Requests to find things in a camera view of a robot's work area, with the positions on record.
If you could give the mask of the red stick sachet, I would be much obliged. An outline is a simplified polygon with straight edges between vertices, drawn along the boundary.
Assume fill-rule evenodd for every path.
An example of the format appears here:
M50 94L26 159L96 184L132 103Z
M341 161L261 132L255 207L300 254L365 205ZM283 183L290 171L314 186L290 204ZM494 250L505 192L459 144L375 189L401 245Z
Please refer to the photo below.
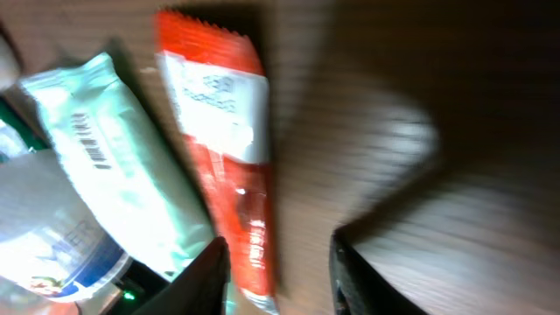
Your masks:
M250 38L177 10L156 15L158 62L234 283L268 314L275 298L269 82Z

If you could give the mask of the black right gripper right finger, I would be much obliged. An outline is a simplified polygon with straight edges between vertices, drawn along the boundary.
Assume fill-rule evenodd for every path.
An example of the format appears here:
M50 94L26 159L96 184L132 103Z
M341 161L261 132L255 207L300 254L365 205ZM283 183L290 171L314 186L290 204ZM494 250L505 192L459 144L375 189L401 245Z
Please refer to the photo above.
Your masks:
M391 286L338 229L330 241L329 276L336 315L427 315Z

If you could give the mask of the white plastic cup container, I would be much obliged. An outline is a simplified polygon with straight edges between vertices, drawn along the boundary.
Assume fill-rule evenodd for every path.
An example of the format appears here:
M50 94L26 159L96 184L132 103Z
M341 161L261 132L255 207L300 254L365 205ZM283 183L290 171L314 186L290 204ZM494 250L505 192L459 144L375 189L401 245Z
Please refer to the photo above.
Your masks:
M92 298L130 266L52 150L1 166L1 276L55 302Z

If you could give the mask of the teal wet wipes pack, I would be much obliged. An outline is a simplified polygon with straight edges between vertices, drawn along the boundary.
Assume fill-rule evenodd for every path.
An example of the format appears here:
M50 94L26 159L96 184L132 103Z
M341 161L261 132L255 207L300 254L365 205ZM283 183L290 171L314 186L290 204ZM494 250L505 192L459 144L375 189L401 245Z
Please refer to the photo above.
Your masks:
M191 180L105 52L21 88L76 192L135 260L173 281L214 238Z

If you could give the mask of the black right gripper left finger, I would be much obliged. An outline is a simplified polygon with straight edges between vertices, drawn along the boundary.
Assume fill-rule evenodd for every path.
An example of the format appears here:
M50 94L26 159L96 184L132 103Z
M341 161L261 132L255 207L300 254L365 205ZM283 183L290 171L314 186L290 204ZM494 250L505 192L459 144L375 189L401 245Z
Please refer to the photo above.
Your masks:
M229 280L228 244L219 236L133 315L224 315Z

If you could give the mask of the green cap bottle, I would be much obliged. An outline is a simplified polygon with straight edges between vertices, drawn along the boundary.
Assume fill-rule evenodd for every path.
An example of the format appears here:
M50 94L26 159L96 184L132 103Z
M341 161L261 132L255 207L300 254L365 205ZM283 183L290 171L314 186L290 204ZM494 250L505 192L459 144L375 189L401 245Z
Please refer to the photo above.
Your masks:
M0 39L0 90L13 86L20 77L21 67L16 55L4 36Z

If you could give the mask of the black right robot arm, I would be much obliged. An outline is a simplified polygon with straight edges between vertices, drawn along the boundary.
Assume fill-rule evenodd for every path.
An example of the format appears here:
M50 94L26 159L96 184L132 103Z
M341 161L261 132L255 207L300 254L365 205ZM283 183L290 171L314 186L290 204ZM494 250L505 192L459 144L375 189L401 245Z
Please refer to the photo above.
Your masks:
M227 241L216 237L179 275L167 283L139 265L121 280L122 290L107 314L224 314L231 259ZM424 314L391 286L339 230L329 251L333 308L337 315Z

